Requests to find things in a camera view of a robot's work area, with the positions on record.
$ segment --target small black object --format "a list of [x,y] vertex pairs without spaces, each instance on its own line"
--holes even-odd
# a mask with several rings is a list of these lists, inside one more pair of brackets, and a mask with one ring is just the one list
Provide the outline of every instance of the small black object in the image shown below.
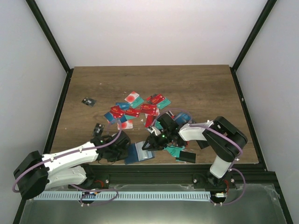
[[93,129],[93,137],[101,136],[103,133],[105,125],[97,123]]
[[179,157],[178,158],[176,157],[176,159],[181,160],[181,161],[195,163],[196,162],[196,154],[185,152],[185,151],[180,151]]
[[88,97],[85,97],[83,100],[82,100],[82,103],[85,104],[85,105],[88,105],[90,107],[93,107],[93,105],[95,104],[95,102],[97,102],[95,99],[91,99],[91,98],[88,98]]

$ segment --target wooden table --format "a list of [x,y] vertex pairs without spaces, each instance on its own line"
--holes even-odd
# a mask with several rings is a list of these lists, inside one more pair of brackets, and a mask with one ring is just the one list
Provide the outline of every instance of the wooden table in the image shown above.
[[[187,66],[113,66],[76,67],[71,78],[51,152],[77,147],[92,138],[96,123],[107,124],[103,116],[116,102],[136,91],[145,99],[162,93],[171,104],[167,108],[188,110],[195,121],[206,122],[223,116],[239,128],[249,139],[240,163],[258,163],[256,152],[227,65]],[[93,107],[81,101],[89,97],[97,100]],[[146,140],[144,115],[133,119],[133,129],[125,130],[131,142]],[[111,126],[116,132],[116,125]],[[213,163],[215,152],[210,147],[201,150],[191,141],[187,151],[197,154],[197,163]],[[156,157],[138,164],[180,164],[167,151],[157,151]]]

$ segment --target red card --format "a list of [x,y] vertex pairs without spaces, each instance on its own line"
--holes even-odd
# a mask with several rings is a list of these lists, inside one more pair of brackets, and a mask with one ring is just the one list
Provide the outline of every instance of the red card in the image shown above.
[[126,115],[129,115],[129,116],[133,116],[133,117],[139,117],[140,115],[140,110],[138,109],[133,109],[133,108],[129,108],[125,111],[125,114]]
[[112,114],[112,116],[114,117],[114,118],[121,118],[123,115],[120,115],[119,113],[113,113],[113,112],[111,112],[110,111],[110,113]]
[[161,101],[165,100],[165,97],[162,96],[162,94],[158,94],[155,97],[152,97],[152,99],[150,99],[150,102],[153,105],[157,105],[158,103],[160,103]]
[[112,113],[113,115],[115,114],[119,114],[120,116],[124,115],[124,111],[120,108],[120,106],[113,106],[110,109],[110,113]]
[[154,121],[154,116],[153,115],[148,115],[148,117],[146,118],[146,122],[145,122],[145,127],[149,127]]
[[146,113],[146,114],[149,114],[149,115],[155,115],[156,109],[157,109],[157,106],[156,105],[151,105],[151,104],[142,104],[140,106],[140,112],[141,113]]

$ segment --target purple cable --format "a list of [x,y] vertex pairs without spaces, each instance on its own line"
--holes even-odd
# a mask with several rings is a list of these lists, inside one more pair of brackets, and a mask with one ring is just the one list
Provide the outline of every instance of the purple cable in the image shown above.
[[226,137],[225,135],[219,133],[218,131],[216,131],[216,130],[214,130],[214,129],[211,129],[211,128],[209,128],[209,127],[206,127],[206,126],[204,126],[204,125],[200,125],[200,124],[190,124],[190,127],[201,127],[201,128],[204,128],[204,129],[206,129],[206,130],[208,130],[208,131],[210,131],[210,132],[213,132],[214,134],[216,134],[216,135],[222,137],[224,140],[226,140],[227,142],[229,142],[230,144],[232,144],[233,146],[235,146],[235,147],[239,150],[240,154],[237,156],[238,158],[239,158],[240,156],[242,156],[243,151],[242,151],[242,149],[240,148],[240,146],[238,146],[234,141],[232,141],[231,139],[229,139],[229,138]]
[[[107,201],[104,201],[104,202],[100,202],[100,203],[96,203],[96,204],[94,204],[94,203],[89,204],[90,206],[97,206],[97,205],[108,204],[108,203],[112,202],[114,199],[116,199],[116,198],[118,197],[118,194],[119,194],[119,193],[118,193],[118,190],[115,190],[115,189],[86,190],[86,189],[80,188],[80,187],[78,187],[78,186],[76,186],[76,185],[74,185],[74,184],[70,184],[70,185],[71,185],[72,187],[78,189],[78,190],[86,191],[86,192],[99,192],[99,193],[100,193],[100,192],[103,192],[103,191],[114,191],[114,192],[116,192],[116,195],[115,195],[113,198],[111,198],[111,199],[109,199],[109,200],[107,200]],[[83,196],[80,198],[80,203],[81,203],[81,204],[83,204],[82,199],[85,198],[86,196],[88,196],[88,195],[83,195]]]
[[161,112],[161,113],[154,119],[153,123],[151,123],[151,126],[154,126],[154,124],[156,123],[157,119],[158,119],[161,115],[163,115],[163,114],[165,114],[165,113],[167,113],[168,111],[171,111],[171,110],[172,110],[172,111],[181,111],[181,112],[184,112],[185,114],[189,115],[189,117],[190,117],[190,120],[188,121],[188,123],[192,122],[192,115],[191,115],[188,111],[183,110],[183,109],[180,109],[180,108],[168,108],[167,110],[162,111],[162,112]]
[[[102,146],[95,146],[95,147],[83,148],[82,151],[91,150],[91,149],[97,149],[97,148],[104,148],[104,147],[106,147],[106,146],[109,146],[109,145],[113,144],[113,143],[119,138],[119,136],[121,135],[121,122],[120,122],[119,120],[117,120],[117,123],[120,124],[120,130],[119,130],[118,134],[116,135],[115,139],[113,139],[111,142],[109,142],[109,143],[107,143],[107,144],[105,144],[105,145],[102,145]],[[67,155],[70,155],[70,154],[73,154],[73,153],[78,153],[78,152],[80,152],[79,149],[74,150],[74,151],[71,151],[71,152],[67,152],[67,153],[65,153],[65,154],[61,154],[61,155],[58,155],[58,156],[54,156],[53,158],[54,158],[54,160],[56,160],[56,159],[59,159],[59,158],[61,158],[61,157],[64,157],[64,156],[67,156]],[[47,163],[47,162],[50,162],[50,161],[51,161],[51,159],[48,159],[48,160],[44,160],[44,161],[42,161],[42,162],[39,162],[39,163],[37,163],[37,164],[35,164],[35,165],[29,167],[28,169],[26,169],[23,173],[21,173],[21,174],[17,177],[17,179],[15,180],[15,182],[14,182],[14,184],[13,184],[13,186],[12,186],[12,190],[13,190],[13,192],[14,192],[14,193],[19,193],[19,192],[20,192],[19,190],[16,190],[15,187],[16,187],[17,183],[20,181],[20,179],[21,179],[23,176],[25,176],[25,175],[26,175],[27,173],[29,173],[31,170],[33,170],[33,169],[35,169],[35,168],[37,168],[37,167],[39,167],[39,166],[41,166],[41,165],[43,165],[43,164],[45,164],[45,163]]]
[[231,168],[231,171],[236,171],[236,172],[238,172],[238,173],[240,174],[240,176],[242,177],[242,179],[243,179],[243,184],[244,184],[244,185],[243,185],[243,191],[242,191],[242,193],[240,194],[240,196],[239,196],[237,199],[233,200],[232,202],[224,203],[224,204],[222,204],[222,205],[231,205],[231,204],[233,204],[233,203],[239,201],[239,200],[241,199],[241,197],[243,197],[243,195],[244,195],[244,193],[245,193],[246,181],[245,181],[245,177],[244,177],[244,175],[240,172],[240,170],[238,170],[238,169],[236,169],[236,168]]

